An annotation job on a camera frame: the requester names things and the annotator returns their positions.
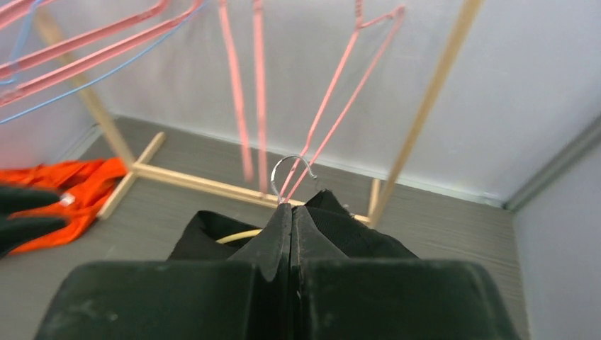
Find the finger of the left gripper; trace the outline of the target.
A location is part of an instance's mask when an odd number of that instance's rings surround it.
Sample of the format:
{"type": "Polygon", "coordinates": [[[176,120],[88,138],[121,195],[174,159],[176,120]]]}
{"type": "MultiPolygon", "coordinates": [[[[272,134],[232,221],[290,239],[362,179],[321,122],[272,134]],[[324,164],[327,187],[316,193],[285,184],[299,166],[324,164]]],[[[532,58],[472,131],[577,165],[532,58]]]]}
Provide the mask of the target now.
{"type": "Polygon", "coordinates": [[[26,215],[61,201],[56,191],[25,186],[1,186],[1,257],[27,242],[62,229],[67,221],[58,215],[26,215]]]}

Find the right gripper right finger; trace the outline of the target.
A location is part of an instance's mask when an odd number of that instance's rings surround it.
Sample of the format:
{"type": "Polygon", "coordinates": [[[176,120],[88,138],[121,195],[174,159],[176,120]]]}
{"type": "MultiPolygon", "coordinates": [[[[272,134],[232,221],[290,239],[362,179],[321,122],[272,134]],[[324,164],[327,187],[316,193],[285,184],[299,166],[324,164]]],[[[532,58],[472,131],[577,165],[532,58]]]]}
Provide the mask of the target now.
{"type": "Polygon", "coordinates": [[[517,339],[496,284],[465,261],[350,258],[293,211],[297,339],[517,339]]]}

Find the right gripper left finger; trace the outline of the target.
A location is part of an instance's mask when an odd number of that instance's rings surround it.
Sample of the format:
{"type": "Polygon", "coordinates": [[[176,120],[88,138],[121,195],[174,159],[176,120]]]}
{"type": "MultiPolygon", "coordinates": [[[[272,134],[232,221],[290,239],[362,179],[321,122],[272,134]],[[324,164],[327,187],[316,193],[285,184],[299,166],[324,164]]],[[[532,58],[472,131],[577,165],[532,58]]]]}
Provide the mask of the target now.
{"type": "Polygon", "coordinates": [[[62,282],[37,339],[290,339],[292,209],[253,226],[197,212],[165,261],[97,261],[62,282]]]}

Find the yellow wooden hanger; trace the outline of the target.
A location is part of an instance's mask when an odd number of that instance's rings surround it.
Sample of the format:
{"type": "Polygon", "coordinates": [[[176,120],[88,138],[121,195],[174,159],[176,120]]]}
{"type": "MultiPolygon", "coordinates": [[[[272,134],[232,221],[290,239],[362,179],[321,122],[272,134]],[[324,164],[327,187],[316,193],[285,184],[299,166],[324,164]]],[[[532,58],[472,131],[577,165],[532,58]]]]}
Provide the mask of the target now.
{"type": "MultiPolygon", "coordinates": [[[[284,203],[286,201],[286,199],[283,197],[283,190],[278,189],[276,187],[276,172],[277,172],[277,169],[281,166],[281,164],[288,159],[296,159],[296,160],[299,160],[300,162],[302,162],[305,165],[305,169],[308,171],[310,177],[313,180],[316,180],[316,181],[318,180],[318,177],[314,174],[313,170],[311,169],[311,165],[304,157],[302,157],[300,155],[294,155],[294,154],[282,157],[274,165],[274,167],[271,170],[271,175],[270,175],[271,190],[273,193],[276,194],[278,205],[284,203]]],[[[222,237],[222,238],[216,240],[216,242],[218,244],[228,244],[228,243],[238,241],[241,239],[248,239],[248,238],[255,237],[258,234],[260,234],[261,232],[262,232],[262,229],[252,229],[252,230],[248,230],[248,231],[244,231],[244,232],[238,232],[235,234],[228,235],[226,237],[222,237]]]]}

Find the black garment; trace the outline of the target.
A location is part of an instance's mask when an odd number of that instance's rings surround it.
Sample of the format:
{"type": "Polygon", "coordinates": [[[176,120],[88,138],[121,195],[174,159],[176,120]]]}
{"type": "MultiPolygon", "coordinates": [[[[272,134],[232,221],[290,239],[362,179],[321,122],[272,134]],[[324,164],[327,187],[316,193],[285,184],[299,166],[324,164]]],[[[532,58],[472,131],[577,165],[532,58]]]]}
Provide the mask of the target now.
{"type": "MultiPolygon", "coordinates": [[[[314,195],[306,204],[317,229],[350,258],[413,259],[400,241],[380,233],[351,216],[329,190],[314,195]]],[[[257,226],[209,210],[198,211],[188,222],[169,260],[225,260],[242,248],[248,238],[219,244],[218,240],[257,226]]]]}

